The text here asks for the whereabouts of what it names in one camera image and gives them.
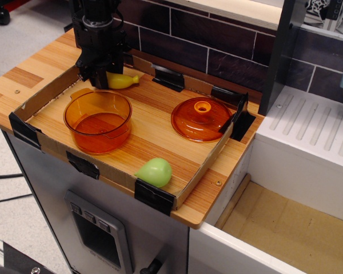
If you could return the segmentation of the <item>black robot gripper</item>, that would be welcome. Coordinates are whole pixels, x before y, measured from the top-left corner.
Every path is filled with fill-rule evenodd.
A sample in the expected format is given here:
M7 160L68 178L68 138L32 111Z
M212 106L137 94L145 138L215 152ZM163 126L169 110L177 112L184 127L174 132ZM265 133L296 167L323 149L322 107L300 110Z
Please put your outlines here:
M75 43L81 54L75 65L83 81L99 90L108 89L106 72L123 74L126 33L121 1L72 1Z

